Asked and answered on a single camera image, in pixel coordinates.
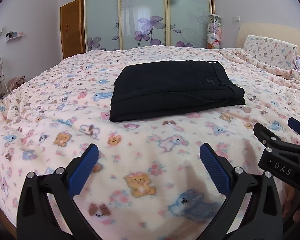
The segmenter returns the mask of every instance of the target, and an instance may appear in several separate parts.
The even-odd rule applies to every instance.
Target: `wooden headboard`
[[[237,37],[237,48],[242,48],[248,35],[257,35],[290,42],[298,46],[300,55],[300,29],[269,23],[242,23]]]

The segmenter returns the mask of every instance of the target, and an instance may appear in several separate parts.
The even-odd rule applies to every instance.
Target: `frosted glass door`
[[[87,48],[120,49],[118,0],[86,0]]]
[[[165,0],[121,0],[122,49],[165,45]]]
[[[171,46],[205,48],[210,0],[170,0]]]

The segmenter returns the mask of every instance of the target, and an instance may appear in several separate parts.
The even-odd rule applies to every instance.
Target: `light switch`
[[[232,17],[232,22],[240,22],[240,16]]]

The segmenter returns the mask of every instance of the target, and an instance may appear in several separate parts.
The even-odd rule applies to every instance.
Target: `folded clothing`
[[[125,67],[114,82],[110,121],[123,122],[245,105],[217,61],[160,61]]]

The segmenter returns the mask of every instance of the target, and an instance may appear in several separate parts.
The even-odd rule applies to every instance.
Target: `blanket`
[[[167,60],[219,61],[245,90],[246,105],[110,122],[121,70]],[[262,174],[263,146],[253,125],[260,122],[282,140],[300,144],[287,125],[291,116],[300,121],[300,72],[264,64],[242,49],[149,46],[76,55],[0,100],[0,208],[15,225],[27,173],[66,167],[94,143],[99,161],[74,201],[104,240],[194,240],[225,199],[200,161],[200,145],[208,142],[233,166]],[[284,204],[283,183],[275,181]],[[61,228],[70,232],[51,195],[49,200]],[[231,230],[248,201],[247,195]]]

